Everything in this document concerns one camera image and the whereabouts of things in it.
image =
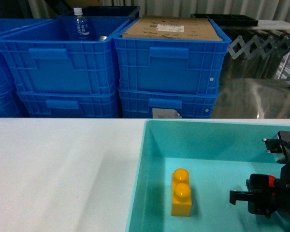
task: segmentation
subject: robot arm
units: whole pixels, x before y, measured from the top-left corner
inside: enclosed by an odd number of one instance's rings
[[[274,153],[278,163],[284,163],[280,178],[271,175],[252,174],[246,181],[244,191],[230,191],[230,203],[247,201],[248,211],[252,214],[265,215],[267,218],[275,211],[290,222],[290,132],[280,131],[274,139],[263,139],[267,153]]]

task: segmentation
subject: black tray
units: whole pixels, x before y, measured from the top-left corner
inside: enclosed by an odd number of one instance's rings
[[[213,19],[218,26],[255,27],[258,25],[258,20],[239,14],[191,14],[191,17],[210,18]]]

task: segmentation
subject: lego stud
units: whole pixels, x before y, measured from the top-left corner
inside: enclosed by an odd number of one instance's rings
[[[178,183],[175,185],[174,194],[179,202],[185,202],[191,195],[191,188],[185,183]]]
[[[186,169],[178,168],[174,171],[174,181],[176,183],[186,183],[189,179],[189,172]]]

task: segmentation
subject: crate handle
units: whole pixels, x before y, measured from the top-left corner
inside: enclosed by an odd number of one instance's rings
[[[51,109],[79,110],[78,101],[46,100],[46,107]]]
[[[163,109],[182,109],[181,100],[165,100],[165,99],[154,99],[150,98],[148,106],[152,108],[163,108]]]
[[[151,57],[188,59],[189,49],[185,47],[150,47]]]
[[[69,59],[65,48],[29,48],[32,59]]]

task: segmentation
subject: red part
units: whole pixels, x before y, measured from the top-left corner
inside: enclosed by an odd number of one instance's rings
[[[276,177],[269,175],[269,186],[274,187],[274,180],[276,180]]]

